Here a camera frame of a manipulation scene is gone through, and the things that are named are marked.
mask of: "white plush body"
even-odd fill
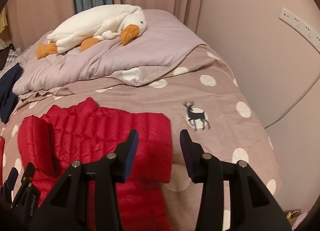
[[[139,35],[147,28],[141,7],[134,5],[101,5],[80,12],[60,24],[48,34],[49,42],[56,43],[58,53],[80,45],[90,37],[102,41],[113,39],[130,24],[139,27]]]

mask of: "white power outlet strip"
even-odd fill
[[[320,53],[320,35],[307,23],[285,8],[282,8],[280,19],[297,30]]]

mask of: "plush toy head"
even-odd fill
[[[143,11],[139,10],[127,16],[124,19],[123,28],[120,35],[122,45],[126,45],[130,40],[143,34],[147,28]]]

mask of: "red puffer jacket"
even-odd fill
[[[40,203],[74,161],[99,160],[138,130],[139,145],[126,183],[117,184],[122,222],[126,231],[170,230],[158,182],[170,181],[172,139],[170,121],[162,114],[132,114],[99,107],[92,98],[67,109],[53,105],[41,118],[26,117],[18,134],[25,167],[36,167],[33,183]],[[94,188],[90,188],[89,223],[94,229]]]

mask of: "orange beak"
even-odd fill
[[[120,38],[121,38],[121,44],[125,46],[128,44],[131,40],[136,38],[139,35],[139,27],[134,24],[129,24],[126,28],[123,29],[121,32]]]

